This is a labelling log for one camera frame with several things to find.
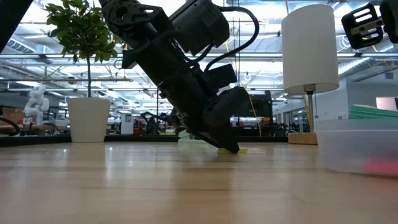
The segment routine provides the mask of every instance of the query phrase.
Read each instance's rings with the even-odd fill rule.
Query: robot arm
[[[218,90],[237,82],[232,65],[210,70],[217,61],[234,55],[254,42],[259,23],[247,9],[218,7],[210,0],[189,0],[167,17],[161,7],[146,6],[136,0],[100,0],[110,30],[133,50],[123,51],[123,68],[136,62],[157,85],[161,97],[176,109],[173,116],[187,132],[218,148],[239,151],[230,117],[248,100],[242,87],[217,95]],[[212,47],[229,38],[229,25],[222,11],[243,11],[256,27],[252,39],[240,48],[210,62],[205,71],[199,66]],[[203,53],[197,59],[192,55]]]
[[[381,16],[372,4],[367,4],[343,16],[341,23],[353,49],[361,49],[383,41],[383,30],[393,44],[398,43],[398,1],[383,0]]]
[[[49,99],[44,98],[46,88],[43,86],[36,86],[29,93],[29,101],[26,103],[24,108],[25,117],[35,116],[35,124],[41,125],[43,122],[43,111],[48,111],[50,108]]]

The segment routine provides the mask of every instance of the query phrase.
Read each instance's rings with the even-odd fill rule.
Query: plant stem
[[[88,97],[91,98],[91,69],[90,69],[90,57],[87,57],[87,75],[88,75]]]

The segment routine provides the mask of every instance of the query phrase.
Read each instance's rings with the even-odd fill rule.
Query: pink object
[[[398,175],[398,161],[370,160],[364,168],[368,174]]]

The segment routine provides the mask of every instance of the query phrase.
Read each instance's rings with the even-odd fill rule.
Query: wooden table
[[[316,146],[112,142],[0,149],[1,224],[396,224],[398,180],[332,172]]]

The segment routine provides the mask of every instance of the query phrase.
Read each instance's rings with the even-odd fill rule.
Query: potted plant
[[[79,58],[87,61],[88,97],[68,101],[73,142],[102,142],[106,133],[110,101],[91,97],[91,62],[109,60],[117,56],[117,40],[105,23],[101,8],[90,7],[87,0],[62,0],[62,6],[48,4],[47,24],[57,26],[50,36],[63,45],[62,54],[72,54],[74,63]]]

